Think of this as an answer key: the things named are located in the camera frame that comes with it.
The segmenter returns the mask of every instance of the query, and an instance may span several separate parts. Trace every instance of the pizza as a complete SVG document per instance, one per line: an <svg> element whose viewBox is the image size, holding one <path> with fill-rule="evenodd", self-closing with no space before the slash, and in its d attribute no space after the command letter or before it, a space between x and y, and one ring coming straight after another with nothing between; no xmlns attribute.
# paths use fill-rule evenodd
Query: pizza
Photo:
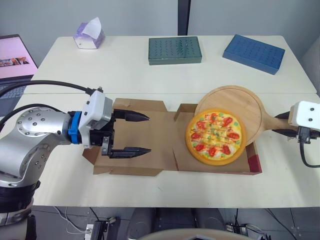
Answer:
<svg viewBox="0 0 320 240"><path fill-rule="evenodd" d="M189 123L185 140L198 160L211 165L233 162L246 146L244 125L223 109L199 113Z"/></svg>

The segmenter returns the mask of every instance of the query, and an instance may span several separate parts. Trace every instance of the laptop keyboard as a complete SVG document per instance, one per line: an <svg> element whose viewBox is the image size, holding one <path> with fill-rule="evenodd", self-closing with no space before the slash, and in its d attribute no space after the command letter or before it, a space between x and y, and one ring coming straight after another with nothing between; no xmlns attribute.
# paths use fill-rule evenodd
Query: laptop keyboard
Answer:
<svg viewBox="0 0 320 240"><path fill-rule="evenodd" d="M0 90L6 88L8 86L0 86ZM22 94L24 94L24 90L25 90L26 86L20 86L16 89L13 89L9 92L7 92L6 94L4 94L2 97L0 97L1 99L13 99L13 98L20 98L22 96Z"/></svg>

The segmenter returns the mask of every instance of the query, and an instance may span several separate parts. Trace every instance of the laptop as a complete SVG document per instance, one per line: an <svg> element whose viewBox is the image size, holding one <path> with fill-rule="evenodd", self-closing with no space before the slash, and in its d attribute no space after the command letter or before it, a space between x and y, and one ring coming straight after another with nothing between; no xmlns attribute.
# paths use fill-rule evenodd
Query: laptop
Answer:
<svg viewBox="0 0 320 240"><path fill-rule="evenodd" d="M30 81L37 69L18 34L0 36L0 90L14 83ZM25 88L13 89L0 97L0 117L15 108Z"/></svg>

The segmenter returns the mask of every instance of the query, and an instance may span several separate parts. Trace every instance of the wooden pizza peel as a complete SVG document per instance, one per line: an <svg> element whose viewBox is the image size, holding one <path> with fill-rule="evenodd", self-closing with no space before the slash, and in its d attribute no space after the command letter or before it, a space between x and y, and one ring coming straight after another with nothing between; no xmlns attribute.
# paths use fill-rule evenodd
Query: wooden pizza peel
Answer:
<svg viewBox="0 0 320 240"><path fill-rule="evenodd" d="M251 144L265 130L293 129L287 119L270 116L261 100L252 91L241 86L222 86L206 94L197 105L194 115L212 108L234 113L245 125L247 143Z"/></svg>

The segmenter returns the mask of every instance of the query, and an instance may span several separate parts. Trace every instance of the tomato slice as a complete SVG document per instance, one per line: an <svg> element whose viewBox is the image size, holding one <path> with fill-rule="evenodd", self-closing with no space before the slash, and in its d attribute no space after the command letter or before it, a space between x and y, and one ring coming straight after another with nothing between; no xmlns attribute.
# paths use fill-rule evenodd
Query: tomato slice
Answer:
<svg viewBox="0 0 320 240"><path fill-rule="evenodd" d="M195 150L197 150L197 151L201 151L204 148L205 148L205 145L203 143L200 143L197 146L195 146Z"/></svg>
<svg viewBox="0 0 320 240"><path fill-rule="evenodd" d="M213 123L216 120L216 116L218 116L216 113L212 113L210 116L210 123Z"/></svg>
<svg viewBox="0 0 320 240"><path fill-rule="evenodd" d="M205 129L205 123L203 121L197 121L196 122L196 126L199 128L199 129Z"/></svg>
<svg viewBox="0 0 320 240"><path fill-rule="evenodd" d="M191 135L191 138L192 138L192 139L199 139L199 138L201 138L201 135L200 135L199 133L197 133L197 132L194 132L194 133Z"/></svg>
<svg viewBox="0 0 320 240"><path fill-rule="evenodd" d="M223 146L222 146L222 152L223 152L224 154L229 155L229 154L230 154L230 149L229 149L229 147L228 147L227 145L223 145Z"/></svg>
<svg viewBox="0 0 320 240"><path fill-rule="evenodd" d="M232 123L232 117L225 117L225 118L223 119L223 125L222 125L222 127L226 127L226 126L228 126L228 124L230 124L230 123Z"/></svg>
<svg viewBox="0 0 320 240"><path fill-rule="evenodd" d="M211 148L209 149L209 155L210 155L210 157L213 157L213 156L216 154L216 151L217 151L217 149L216 149L215 146L211 147Z"/></svg>
<svg viewBox="0 0 320 240"><path fill-rule="evenodd" d="M239 138L240 138L239 134L238 134L238 133L235 133L235 132L229 132L229 133L227 134L227 136L228 136L229 138L232 138L232 139L239 139Z"/></svg>

